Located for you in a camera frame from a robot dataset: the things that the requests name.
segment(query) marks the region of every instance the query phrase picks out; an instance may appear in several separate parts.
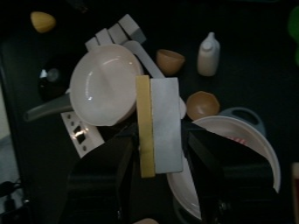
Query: squeeze bottle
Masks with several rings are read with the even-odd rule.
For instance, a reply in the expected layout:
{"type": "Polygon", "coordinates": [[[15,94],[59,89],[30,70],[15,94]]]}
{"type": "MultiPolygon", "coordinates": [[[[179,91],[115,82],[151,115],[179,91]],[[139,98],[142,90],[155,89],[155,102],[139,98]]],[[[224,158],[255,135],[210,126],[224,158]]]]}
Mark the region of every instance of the squeeze bottle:
{"type": "Polygon", "coordinates": [[[200,43],[198,57],[198,72],[203,76],[212,76],[219,67],[220,43],[215,39],[215,33],[210,32],[208,37],[200,43]]]}

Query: dark surface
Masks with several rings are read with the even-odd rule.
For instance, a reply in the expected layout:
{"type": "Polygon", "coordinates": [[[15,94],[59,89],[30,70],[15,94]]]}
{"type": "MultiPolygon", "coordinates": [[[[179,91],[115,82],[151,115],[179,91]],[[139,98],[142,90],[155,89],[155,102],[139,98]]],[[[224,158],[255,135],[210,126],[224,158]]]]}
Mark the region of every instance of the dark surface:
{"type": "MultiPolygon", "coordinates": [[[[36,122],[23,119],[24,112],[43,103],[38,90],[40,71],[55,55],[83,55],[86,41],[127,13],[144,31],[144,49],[152,57],[159,48],[186,56],[178,74],[182,98],[187,100],[194,92],[203,90],[216,95],[220,109],[247,107],[260,115],[280,163],[282,214],[290,223],[294,219],[291,163],[299,161],[299,68],[294,60],[295,42],[286,25],[295,2],[87,0],[86,3],[86,14],[64,1],[3,3],[7,9],[0,20],[4,102],[35,223],[58,223],[67,197],[67,177],[79,161],[60,115],[36,122]],[[58,26],[51,32],[35,31],[31,11],[44,11],[56,17],[58,26]],[[196,73],[196,58],[208,32],[215,32],[220,43],[220,61],[216,75],[206,78],[196,73]]],[[[154,217],[160,223],[179,223],[164,175],[140,180],[136,169],[132,189],[134,221],[154,217]]]]}

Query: white plate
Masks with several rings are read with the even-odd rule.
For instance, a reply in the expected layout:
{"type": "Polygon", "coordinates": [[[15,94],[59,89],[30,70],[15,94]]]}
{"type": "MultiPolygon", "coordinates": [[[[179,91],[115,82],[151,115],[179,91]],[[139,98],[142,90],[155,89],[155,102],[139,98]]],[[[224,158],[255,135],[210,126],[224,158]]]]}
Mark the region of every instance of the white plate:
{"type": "MultiPolygon", "coordinates": [[[[196,121],[195,124],[202,126],[210,132],[214,132],[224,137],[239,137],[247,142],[247,146],[264,156],[271,164],[275,183],[274,188],[279,191],[280,187],[280,167],[276,159],[276,154],[270,142],[263,135],[247,123],[239,119],[227,116],[207,116],[196,121]]],[[[168,184],[172,189],[174,197],[178,199],[182,207],[198,219],[202,218],[200,205],[198,195],[192,183],[192,175],[187,159],[183,160],[183,172],[167,174],[168,184]]]]}
{"type": "Polygon", "coordinates": [[[70,100],[86,123],[111,126],[136,109],[136,75],[143,69],[136,56],[122,45],[91,49],[75,67],[70,100]]]}

